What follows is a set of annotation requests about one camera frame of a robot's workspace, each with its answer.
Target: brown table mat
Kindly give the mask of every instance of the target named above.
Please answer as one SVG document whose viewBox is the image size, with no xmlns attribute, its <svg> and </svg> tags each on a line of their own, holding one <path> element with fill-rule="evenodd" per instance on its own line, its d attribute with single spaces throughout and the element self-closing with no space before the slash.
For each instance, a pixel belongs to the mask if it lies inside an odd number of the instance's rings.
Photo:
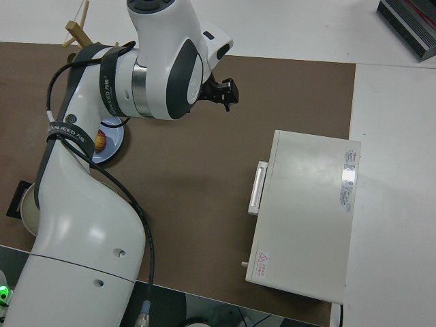
<svg viewBox="0 0 436 327">
<path fill-rule="evenodd" d="M 75 48 L 0 43 L 0 50 L 0 244 L 29 251 L 33 237 L 5 213 L 18 181 L 35 180 L 46 87 Z M 255 230 L 247 214 L 255 169 L 269 158 L 274 130 L 347 138 L 354 71 L 342 63 L 226 57 L 215 77 L 235 79 L 240 91 L 229 113 L 198 102 L 179 121 L 129 122 L 105 167 L 151 216 L 158 285 L 328 326 L 330 303 L 248 283 L 240 263 L 249 259 Z M 64 85 L 65 77 L 54 108 Z M 147 257 L 138 277 L 145 281 Z"/>
</svg>

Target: black box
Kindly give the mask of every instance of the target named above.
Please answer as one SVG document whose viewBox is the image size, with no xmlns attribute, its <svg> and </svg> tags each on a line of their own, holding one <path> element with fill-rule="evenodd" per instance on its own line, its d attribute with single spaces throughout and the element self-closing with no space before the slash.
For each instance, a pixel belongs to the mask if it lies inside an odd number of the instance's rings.
<svg viewBox="0 0 436 327">
<path fill-rule="evenodd" d="M 381 0 L 377 12 L 420 61 L 436 55 L 436 0 Z"/>
</svg>

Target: white table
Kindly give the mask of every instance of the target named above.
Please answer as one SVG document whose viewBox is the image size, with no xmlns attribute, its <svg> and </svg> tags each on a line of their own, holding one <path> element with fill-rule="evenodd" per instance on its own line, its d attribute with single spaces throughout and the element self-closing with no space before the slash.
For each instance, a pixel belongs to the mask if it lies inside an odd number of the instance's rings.
<svg viewBox="0 0 436 327">
<path fill-rule="evenodd" d="M 357 63 L 349 136 L 362 159 L 344 325 L 434 326 L 436 57 L 417 62 L 377 0 L 192 1 L 232 35 L 230 54 Z M 62 43 L 80 2 L 6 1 L 0 41 Z M 136 38 L 124 1 L 92 1 L 85 31 L 107 44 Z"/>
</svg>

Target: blue plate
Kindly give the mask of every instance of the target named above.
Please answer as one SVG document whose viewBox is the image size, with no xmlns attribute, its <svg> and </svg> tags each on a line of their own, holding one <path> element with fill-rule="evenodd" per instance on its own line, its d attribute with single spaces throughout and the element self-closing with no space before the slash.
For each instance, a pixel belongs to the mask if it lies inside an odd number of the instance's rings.
<svg viewBox="0 0 436 327">
<path fill-rule="evenodd" d="M 119 117 L 109 117 L 104 119 L 103 122 L 112 126 L 121 124 Z M 109 128 L 100 125 L 99 129 L 101 129 L 106 135 L 106 146 L 100 152 L 94 151 L 93 161 L 97 164 L 101 164 L 102 162 L 110 159 L 120 149 L 124 138 L 124 126 L 118 128 Z"/>
</svg>

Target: cable strap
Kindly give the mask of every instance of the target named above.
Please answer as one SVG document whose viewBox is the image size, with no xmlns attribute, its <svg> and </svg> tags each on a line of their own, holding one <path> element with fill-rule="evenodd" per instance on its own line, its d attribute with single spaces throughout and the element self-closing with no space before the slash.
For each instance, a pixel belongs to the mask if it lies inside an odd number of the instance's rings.
<svg viewBox="0 0 436 327">
<path fill-rule="evenodd" d="M 111 48 L 104 54 L 100 63 L 100 95 L 108 112 L 117 117 L 126 117 L 118 105 L 115 91 L 116 62 L 123 49 L 123 46 Z"/>
<path fill-rule="evenodd" d="M 55 140 L 56 135 L 61 134 L 63 137 L 76 143 L 88 158 L 93 157 L 95 148 L 94 141 L 92 141 L 89 135 L 79 126 L 71 123 L 53 121 L 48 126 L 47 134 L 47 140 Z"/>
</svg>

